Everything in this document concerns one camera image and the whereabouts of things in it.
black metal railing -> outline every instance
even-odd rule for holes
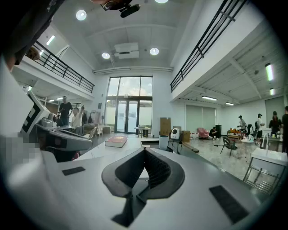
[[[60,77],[63,77],[67,81],[78,85],[82,89],[90,93],[93,91],[93,87],[95,86],[94,84],[61,61],[38,41],[32,47],[39,53],[38,57],[36,56],[36,58],[33,58],[34,61],[44,66],[48,70],[51,70]]]
[[[170,86],[171,91],[184,80],[189,72],[194,68],[197,63],[204,58],[204,55],[209,51],[211,46],[216,42],[220,35],[224,32],[227,26],[234,21],[235,16],[240,9],[244,6],[246,0],[224,0],[210,22],[208,28],[196,44],[192,53],[181,67],[176,77],[172,80]]]

gray cup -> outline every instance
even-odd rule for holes
[[[168,147],[168,142],[169,142],[169,136],[167,135],[160,135],[159,136],[159,148],[160,150],[167,150]]]

fluorescent light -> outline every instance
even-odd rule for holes
[[[86,11],[84,10],[79,10],[77,11],[76,13],[76,18],[79,20],[79,21],[83,21],[85,18],[87,17],[87,13]]]
[[[155,2],[158,2],[158,3],[166,3],[168,0],[155,0]]]
[[[206,97],[206,96],[203,96],[202,98],[204,98],[204,99],[209,99],[209,100],[212,100],[212,101],[217,101],[216,98],[212,98],[212,97]]]
[[[109,58],[110,58],[110,54],[104,52],[104,53],[102,54],[102,57],[103,57],[104,59],[109,59]]]
[[[150,53],[151,53],[151,55],[155,56],[155,55],[159,54],[159,50],[157,48],[152,48],[152,49],[150,49]]]
[[[271,88],[270,89],[270,95],[274,95],[275,94],[275,89]]]
[[[267,71],[268,80],[272,81],[274,79],[272,65],[270,63],[268,63],[265,65],[265,67],[266,67],[266,71]]]
[[[51,43],[51,41],[54,39],[54,35],[52,35],[51,37],[50,37],[50,39],[48,40],[48,42],[46,43],[46,45],[49,45],[50,43]]]

black textured pad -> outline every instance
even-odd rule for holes
[[[71,169],[65,169],[62,170],[63,174],[65,176],[71,175],[71,174],[75,174],[75,173],[79,173],[85,171],[85,169],[83,167],[77,167],[77,168],[71,168]]]
[[[223,211],[232,221],[236,223],[246,217],[249,213],[242,205],[232,197],[232,195],[222,186],[216,186],[209,189]]]

book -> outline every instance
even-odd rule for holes
[[[122,148],[127,141],[125,136],[114,136],[105,141],[105,146]]]

